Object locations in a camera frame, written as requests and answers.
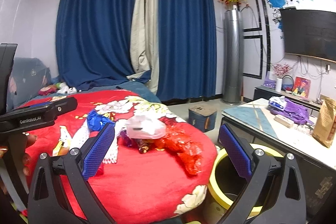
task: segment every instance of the red blanket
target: red blanket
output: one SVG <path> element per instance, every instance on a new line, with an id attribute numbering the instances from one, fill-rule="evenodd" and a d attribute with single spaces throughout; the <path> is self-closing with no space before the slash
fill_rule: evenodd
<path id="1" fill-rule="evenodd" d="M 166 106 L 150 103 L 127 90 L 106 90 L 75 94 L 76 110 L 64 114 L 54 126 L 30 132 L 38 135 L 37 142 L 27 149 L 33 158 L 31 171 L 39 155 L 52 151 L 60 138 L 60 126 L 65 126 L 71 137 L 82 126 L 86 114 L 96 108 L 109 112 L 110 118 L 128 119 L 134 113 L 150 113 L 160 120 L 178 125 L 196 142 L 203 145 L 201 173 L 189 175 L 179 157 L 167 150 L 150 150 L 139 154 L 136 148 L 119 145 L 118 162 L 105 164 L 104 175 L 89 179 L 99 200 L 118 224 L 145 224 L 182 214 L 198 206 L 205 197 L 216 149 L 201 131 L 169 112 Z M 29 105 L 47 99 L 34 100 Z M 76 215 L 84 217 L 70 185 L 62 177 L 63 185 Z"/>

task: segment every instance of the curtain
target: curtain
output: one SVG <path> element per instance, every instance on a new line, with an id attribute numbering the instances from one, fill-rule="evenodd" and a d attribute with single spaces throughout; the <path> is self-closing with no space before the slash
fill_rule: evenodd
<path id="1" fill-rule="evenodd" d="M 130 56 L 135 73 L 151 72 L 146 83 L 154 94 L 159 82 L 158 0 L 135 0 Z"/>
<path id="2" fill-rule="evenodd" d="M 215 95 L 213 0 L 159 0 L 159 59 L 162 101 Z"/>
<path id="3" fill-rule="evenodd" d="M 134 1 L 60 0 L 56 56 L 69 86 L 117 85 L 135 73 L 129 54 Z M 148 79 L 147 73 L 140 78 Z"/>

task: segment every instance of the stool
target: stool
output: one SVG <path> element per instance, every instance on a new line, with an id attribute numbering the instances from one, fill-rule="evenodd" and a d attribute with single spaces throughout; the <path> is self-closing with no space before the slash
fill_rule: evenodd
<path id="1" fill-rule="evenodd" d="M 202 132 L 215 128 L 217 109 L 207 103 L 199 103 L 189 108 L 188 123 Z"/>

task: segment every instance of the metal screw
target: metal screw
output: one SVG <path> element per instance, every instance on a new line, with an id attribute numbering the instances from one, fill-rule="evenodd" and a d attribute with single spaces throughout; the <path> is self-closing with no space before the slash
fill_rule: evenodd
<path id="1" fill-rule="evenodd" d="M 262 156 L 262 155 L 264 154 L 264 151 L 261 150 L 261 149 L 257 149 L 257 150 L 255 151 L 255 153 L 256 153 L 258 156 Z"/>
<path id="2" fill-rule="evenodd" d="M 40 159 L 41 159 L 41 160 L 44 160 L 46 157 L 47 157 L 47 153 L 42 153 L 42 154 L 40 155 Z"/>
<path id="3" fill-rule="evenodd" d="M 288 153 L 287 154 L 287 158 L 289 158 L 290 160 L 294 159 L 294 155 L 292 153 Z"/>
<path id="4" fill-rule="evenodd" d="M 77 155 L 78 153 L 79 153 L 79 149 L 78 148 L 73 148 L 73 149 L 70 150 L 70 154 L 73 155 L 73 156 Z"/>

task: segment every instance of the blue gripper pad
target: blue gripper pad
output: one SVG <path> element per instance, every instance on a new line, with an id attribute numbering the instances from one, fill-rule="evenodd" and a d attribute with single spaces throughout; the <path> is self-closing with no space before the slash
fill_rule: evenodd
<path id="1" fill-rule="evenodd" d="M 106 123 L 96 136 L 94 145 L 85 156 L 82 172 L 85 180 L 96 175 L 101 162 L 115 138 L 114 125 L 115 123 Z"/>
<path id="2" fill-rule="evenodd" d="M 251 159 L 224 124 L 219 129 L 219 139 L 238 175 L 249 182 L 252 177 Z"/>

